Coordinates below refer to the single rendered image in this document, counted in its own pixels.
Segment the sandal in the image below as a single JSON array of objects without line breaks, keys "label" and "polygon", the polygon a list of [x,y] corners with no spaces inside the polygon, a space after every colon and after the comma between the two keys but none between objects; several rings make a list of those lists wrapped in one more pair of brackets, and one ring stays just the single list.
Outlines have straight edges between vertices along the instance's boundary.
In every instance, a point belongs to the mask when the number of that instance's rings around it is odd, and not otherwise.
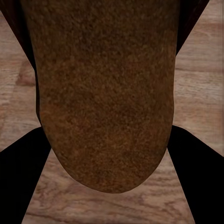
[{"label": "sandal", "polygon": [[35,70],[36,115],[65,171],[117,194],[160,164],[175,58],[210,0],[0,0]]}]

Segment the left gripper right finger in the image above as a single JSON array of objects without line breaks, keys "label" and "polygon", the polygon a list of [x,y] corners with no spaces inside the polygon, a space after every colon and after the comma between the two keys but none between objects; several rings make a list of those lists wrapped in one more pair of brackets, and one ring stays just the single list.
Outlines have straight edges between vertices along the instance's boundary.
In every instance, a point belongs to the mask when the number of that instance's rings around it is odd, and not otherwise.
[{"label": "left gripper right finger", "polygon": [[224,224],[224,157],[172,125],[167,149],[196,224]]}]

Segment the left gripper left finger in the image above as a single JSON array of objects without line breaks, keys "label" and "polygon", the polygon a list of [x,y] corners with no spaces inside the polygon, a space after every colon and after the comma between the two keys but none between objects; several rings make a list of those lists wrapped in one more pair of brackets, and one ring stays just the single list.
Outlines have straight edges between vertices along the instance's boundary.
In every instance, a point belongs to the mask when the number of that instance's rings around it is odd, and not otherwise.
[{"label": "left gripper left finger", "polygon": [[21,224],[50,153],[38,127],[0,152],[0,224]]}]

